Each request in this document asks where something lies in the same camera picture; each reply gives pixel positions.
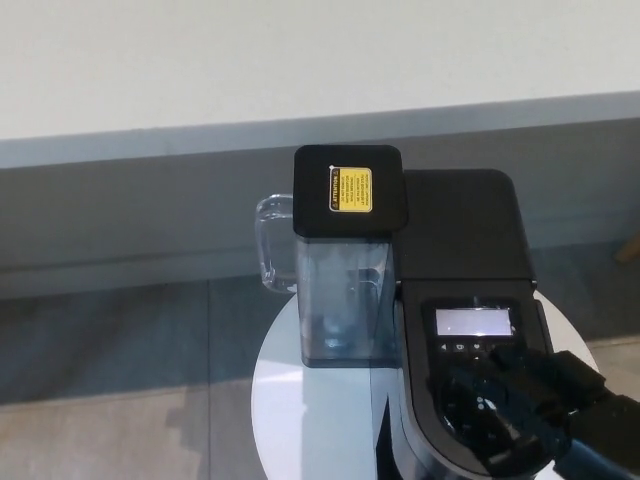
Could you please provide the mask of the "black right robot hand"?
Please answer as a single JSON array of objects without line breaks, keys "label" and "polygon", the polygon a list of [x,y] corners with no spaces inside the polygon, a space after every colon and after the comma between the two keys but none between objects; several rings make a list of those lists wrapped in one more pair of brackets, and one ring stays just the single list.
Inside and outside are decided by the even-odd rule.
[{"label": "black right robot hand", "polygon": [[500,346],[473,371],[473,389],[532,434],[563,479],[639,477],[639,402],[569,351]]}]

